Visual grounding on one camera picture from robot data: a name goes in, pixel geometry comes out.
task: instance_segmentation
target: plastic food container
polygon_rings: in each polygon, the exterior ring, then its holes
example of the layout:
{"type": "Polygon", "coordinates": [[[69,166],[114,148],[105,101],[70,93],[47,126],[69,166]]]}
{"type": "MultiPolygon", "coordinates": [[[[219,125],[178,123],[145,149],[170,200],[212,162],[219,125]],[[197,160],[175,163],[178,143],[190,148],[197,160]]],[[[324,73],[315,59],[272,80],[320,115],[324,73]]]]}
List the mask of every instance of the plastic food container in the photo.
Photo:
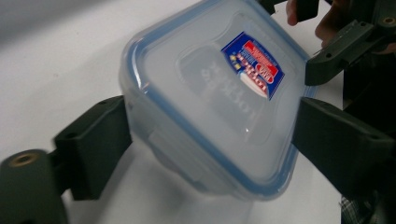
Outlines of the plastic food container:
{"type": "Polygon", "coordinates": [[[255,1],[202,1],[127,45],[132,135],[200,191],[274,198],[294,167],[299,99],[315,92],[307,59],[255,1]]]}

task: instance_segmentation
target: white surface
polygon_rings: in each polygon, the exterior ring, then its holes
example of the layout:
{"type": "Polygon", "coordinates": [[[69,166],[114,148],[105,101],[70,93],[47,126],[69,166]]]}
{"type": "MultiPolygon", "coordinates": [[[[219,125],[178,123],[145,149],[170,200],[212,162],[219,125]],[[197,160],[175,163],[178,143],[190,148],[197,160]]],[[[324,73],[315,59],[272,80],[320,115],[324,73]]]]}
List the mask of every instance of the white surface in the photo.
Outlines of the white surface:
{"type": "MultiPolygon", "coordinates": [[[[134,34],[197,0],[0,0],[0,160],[30,149],[54,149],[61,129],[97,102],[120,94],[120,54],[134,34]]],[[[321,6],[321,13],[328,8],[321,6]]],[[[275,18],[286,23],[284,4],[275,18]]],[[[309,53],[318,19],[284,27],[309,53]]],[[[341,105],[342,79],[318,97],[341,105]]],[[[299,155],[286,192],[270,202],[242,203],[195,192],[163,169],[135,140],[101,200],[64,202],[71,224],[340,223],[340,195],[299,155]]]]}

